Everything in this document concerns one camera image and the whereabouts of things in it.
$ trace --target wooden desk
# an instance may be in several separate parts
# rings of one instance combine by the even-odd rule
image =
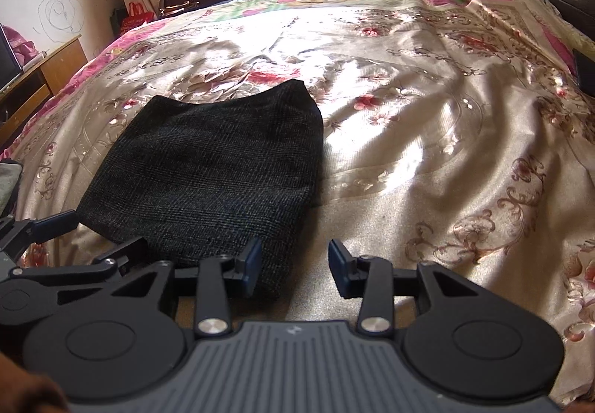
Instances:
[[[16,137],[29,117],[87,63],[80,35],[69,40],[0,91],[0,146],[5,148]]]

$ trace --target metal screw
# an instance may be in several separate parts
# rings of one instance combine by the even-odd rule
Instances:
[[[227,329],[227,323],[223,319],[203,319],[198,323],[198,329],[205,334],[221,334]]]
[[[360,326],[368,333],[383,333],[389,329],[390,323],[384,317],[368,317],[361,322]]]

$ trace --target pink bag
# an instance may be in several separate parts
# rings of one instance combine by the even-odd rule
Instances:
[[[35,55],[39,54],[35,49],[35,44],[31,40],[25,40],[23,36],[18,33],[15,29],[2,25],[8,43],[13,49],[14,55],[17,57],[21,67],[24,66],[28,61],[32,60]]]

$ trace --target clothing pile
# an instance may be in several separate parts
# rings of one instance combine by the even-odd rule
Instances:
[[[154,97],[107,154],[78,214],[109,240],[143,236],[150,260],[196,266],[263,241],[259,288],[277,297],[312,199],[322,117],[303,82],[222,103]]]

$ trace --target floral bedspread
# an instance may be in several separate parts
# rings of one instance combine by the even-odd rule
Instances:
[[[395,266],[436,260],[558,330],[552,396],[567,402],[595,375],[595,103],[573,48],[595,55],[540,0],[245,0],[161,20],[110,45],[5,152],[25,165],[17,218],[76,208],[153,96],[212,103],[301,79],[324,170],[292,282],[260,317],[355,320],[331,238]],[[80,226],[24,260],[86,263],[109,246]]]

